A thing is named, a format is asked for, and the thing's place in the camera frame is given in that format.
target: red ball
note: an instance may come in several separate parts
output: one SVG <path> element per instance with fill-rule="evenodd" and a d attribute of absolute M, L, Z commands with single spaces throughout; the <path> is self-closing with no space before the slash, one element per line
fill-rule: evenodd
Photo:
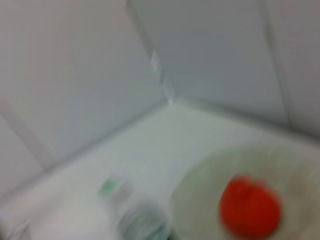
<path fill-rule="evenodd" d="M 281 204 L 273 191 L 248 176 L 234 177 L 220 199 L 222 223 L 240 238 L 271 235 L 281 220 Z"/>

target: clear bottle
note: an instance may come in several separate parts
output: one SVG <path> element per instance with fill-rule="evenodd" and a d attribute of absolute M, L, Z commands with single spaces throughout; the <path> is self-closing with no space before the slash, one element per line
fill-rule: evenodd
<path fill-rule="evenodd" d="M 167 240 L 170 237 L 171 228 L 165 212 L 135 190 L 128 179 L 108 178 L 99 197 L 113 218 L 112 227 L 124 240 Z"/>

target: white wall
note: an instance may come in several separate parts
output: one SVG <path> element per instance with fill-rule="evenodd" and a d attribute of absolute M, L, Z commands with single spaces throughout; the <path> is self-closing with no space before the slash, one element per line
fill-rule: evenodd
<path fill-rule="evenodd" d="M 320 135 L 320 1 L 267 0 L 294 127 Z"/>
<path fill-rule="evenodd" d="M 255 0 L 132 0 L 177 94 L 287 122 Z"/>
<path fill-rule="evenodd" d="M 54 161 L 165 100 L 119 0 L 0 0 L 0 79 L 12 127 Z"/>

